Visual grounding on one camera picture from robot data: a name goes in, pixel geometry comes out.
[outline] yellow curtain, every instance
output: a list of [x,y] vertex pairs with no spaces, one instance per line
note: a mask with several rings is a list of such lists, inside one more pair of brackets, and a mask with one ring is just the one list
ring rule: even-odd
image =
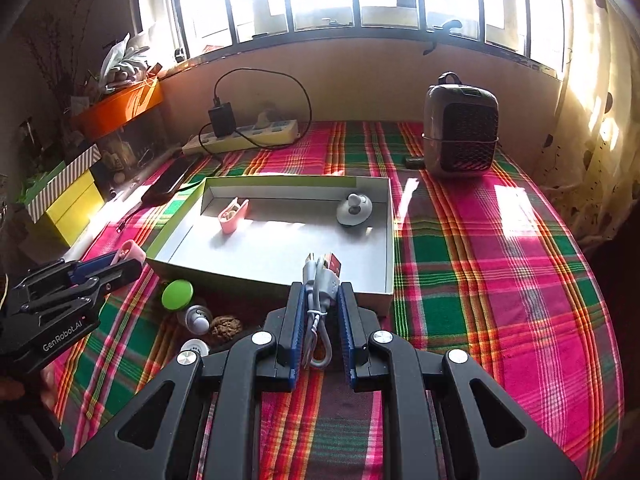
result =
[[640,198],[640,57],[607,0],[564,0],[566,63],[555,127],[533,180],[583,251],[616,235]]

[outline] space heater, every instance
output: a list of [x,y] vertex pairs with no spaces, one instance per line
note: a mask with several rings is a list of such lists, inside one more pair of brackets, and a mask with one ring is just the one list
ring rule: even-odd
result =
[[444,73],[424,102],[422,141],[424,166],[431,174],[482,175],[494,161],[498,101],[487,90],[463,85],[453,72]]

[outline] white power strip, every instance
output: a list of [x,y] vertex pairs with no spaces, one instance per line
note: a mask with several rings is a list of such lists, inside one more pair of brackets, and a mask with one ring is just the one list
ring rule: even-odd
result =
[[[242,126],[238,130],[243,135],[254,140],[256,144],[263,146],[290,144],[300,136],[298,121],[278,121],[277,123],[271,123],[266,128]],[[211,153],[223,153],[255,148],[252,143],[235,132],[221,139],[217,138],[213,132],[202,134],[202,143],[206,150],[200,145],[198,137],[193,137],[182,147],[182,152],[185,155],[191,155],[192,153],[206,153],[207,150]]]

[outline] green round cap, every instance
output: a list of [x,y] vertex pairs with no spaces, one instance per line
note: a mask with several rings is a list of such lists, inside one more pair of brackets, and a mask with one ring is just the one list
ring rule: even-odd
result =
[[162,293],[162,306],[167,310],[181,310],[189,304],[192,297],[193,285],[187,280],[175,280]]

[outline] metal bolt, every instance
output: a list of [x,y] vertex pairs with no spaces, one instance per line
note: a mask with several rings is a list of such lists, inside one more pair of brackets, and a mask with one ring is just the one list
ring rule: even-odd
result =
[[271,342],[271,334],[269,332],[256,332],[251,336],[251,341],[257,345],[266,345]]
[[191,350],[185,350],[178,354],[178,362],[181,365],[191,365],[196,362],[197,358],[196,352],[192,352]]
[[449,352],[449,359],[461,365],[462,363],[466,363],[466,360],[469,359],[469,355],[464,350],[455,348]]
[[387,332],[386,330],[378,330],[373,333],[373,341],[376,343],[391,343],[391,340],[394,338],[394,335],[391,332]]

